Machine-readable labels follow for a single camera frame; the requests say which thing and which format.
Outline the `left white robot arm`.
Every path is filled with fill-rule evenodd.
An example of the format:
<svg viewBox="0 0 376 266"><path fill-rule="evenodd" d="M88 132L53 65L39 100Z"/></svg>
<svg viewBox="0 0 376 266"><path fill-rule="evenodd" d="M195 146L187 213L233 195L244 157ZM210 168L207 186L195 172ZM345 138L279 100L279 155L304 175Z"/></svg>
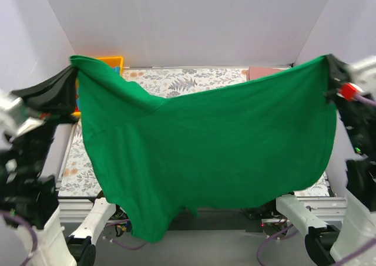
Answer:
<svg viewBox="0 0 376 266"><path fill-rule="evenodd" d="M108 219L124 215L116 198L94 199L83 223L64 236L54 176L42 170L60 124L74 124L77 70L71 66L35 86L1 93L1 217L28 252L25 265L93 265Z"/></svg>

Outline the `green t-shirt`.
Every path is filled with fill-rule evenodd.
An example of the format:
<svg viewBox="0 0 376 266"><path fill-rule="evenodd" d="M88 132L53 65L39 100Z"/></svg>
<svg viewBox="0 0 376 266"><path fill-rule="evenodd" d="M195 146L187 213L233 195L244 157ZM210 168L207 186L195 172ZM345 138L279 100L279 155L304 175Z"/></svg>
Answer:
<svg viewBox="0 0 376 266"><path fill-rule="evenodd" d="M171 98L72 56L83 142L132 233L160 241L184 209L259 207L318 181L335 138L326 56L236 85Z"/></svg>

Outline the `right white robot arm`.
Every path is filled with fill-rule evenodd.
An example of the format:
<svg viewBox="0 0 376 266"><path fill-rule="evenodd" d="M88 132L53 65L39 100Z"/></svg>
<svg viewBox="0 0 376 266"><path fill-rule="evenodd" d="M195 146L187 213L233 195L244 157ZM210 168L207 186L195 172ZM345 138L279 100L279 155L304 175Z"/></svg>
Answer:
<svg viewBox="0 0 376 266"><path fill-rule="evenodd" d="M375 265L375 56L345 64L328 56L329 90L354 152L347 160L347 195L341 228L317 217L294 195L266 202L272 217L286 216L304 237L308 256L316 265Z"/></svg>

